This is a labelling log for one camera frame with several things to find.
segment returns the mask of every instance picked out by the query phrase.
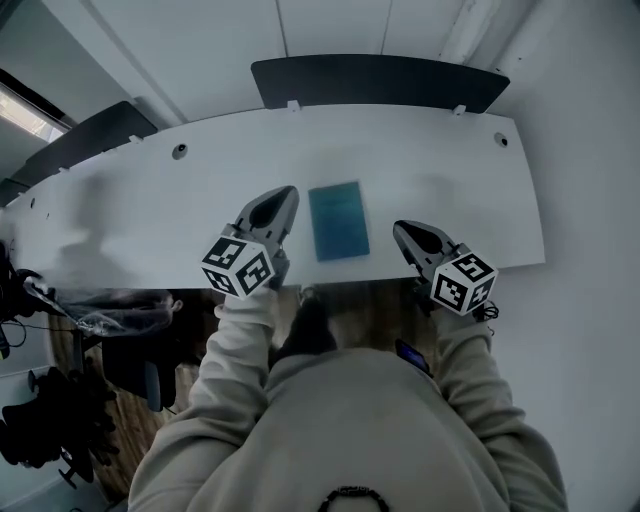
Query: plastic bag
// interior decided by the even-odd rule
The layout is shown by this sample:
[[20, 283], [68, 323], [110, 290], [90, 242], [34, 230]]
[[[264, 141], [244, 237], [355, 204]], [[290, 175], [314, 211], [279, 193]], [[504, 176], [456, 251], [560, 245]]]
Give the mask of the plastic bag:
[[86, 335], [145, 336], [171, 325], [182, 307], [167, 290], [50, 288], [40, 277], [24, 282], [27, 293], [68, 317]]

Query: white desk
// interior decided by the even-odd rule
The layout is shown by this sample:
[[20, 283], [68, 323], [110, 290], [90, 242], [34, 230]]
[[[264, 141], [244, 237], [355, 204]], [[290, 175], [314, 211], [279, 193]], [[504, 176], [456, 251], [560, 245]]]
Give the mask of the white desk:
[[[178, 144], [188, 152], [174, 160]], [[352, 180], [371, 254], [318, 263], [307, 191]], [[33, 187], [2, 212], [0, 236], [14, 240], [16, 268], [58, 286], [205, 288], [199, 263], [215, 234], [281, 185], [301, 197], [288, 284], [413, 275], [392, 236], [400, 219], [434, 224], [501, 268], [544, 262], [514, 122], [404, 106], [256, 110], [172, 128]]]

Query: phone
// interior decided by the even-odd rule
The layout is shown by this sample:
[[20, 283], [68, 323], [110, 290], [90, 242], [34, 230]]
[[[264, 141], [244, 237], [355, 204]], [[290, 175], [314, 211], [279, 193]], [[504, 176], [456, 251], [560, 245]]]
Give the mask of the phone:
[[420, 352], [418, 352], [408, 343], [405, 343], [400, 339], [396, 340], [396, 354], [398, 354], [398, 357], [400, 357], [401, 359], [404, 359], [413, 366], [420, 368], [429, 377], [433, 377], [427, 360]]

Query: cable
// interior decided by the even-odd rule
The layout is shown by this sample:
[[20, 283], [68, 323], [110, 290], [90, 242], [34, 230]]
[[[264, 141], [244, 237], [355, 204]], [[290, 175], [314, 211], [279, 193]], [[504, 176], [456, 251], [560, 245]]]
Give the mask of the cable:
[[43, 331], [52, 331], [52, 332], [76, 332], [77, 329], [51, 329], [50, 327], [38, 327], [37, 325], [28, 325], [28, 324], [23, 324], [22, 322], [20, 322], [19, 320], [16, 320], [15, 318], [13, 319], [14, 322], [18, 322], [18, 323], [11, 323], [11, 322], [2, 322], [2, 325], [21, 325], [22, 327], [29, 327], [30, 329], [41, 329]]

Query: black and white cube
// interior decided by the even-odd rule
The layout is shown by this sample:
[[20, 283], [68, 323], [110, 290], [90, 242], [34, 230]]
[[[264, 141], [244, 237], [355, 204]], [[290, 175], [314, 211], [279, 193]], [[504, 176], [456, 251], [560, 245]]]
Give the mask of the black and white cube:
[[498, 270], [475, 252], [469, 252], [436, 269], [431, 300], [466, 315], [484, 304], [495, 285]]
[[266, 248], [259, 243], [220, 236], [202, 260], [202, 270], [214, 290], [246, 299], [275, 272]]

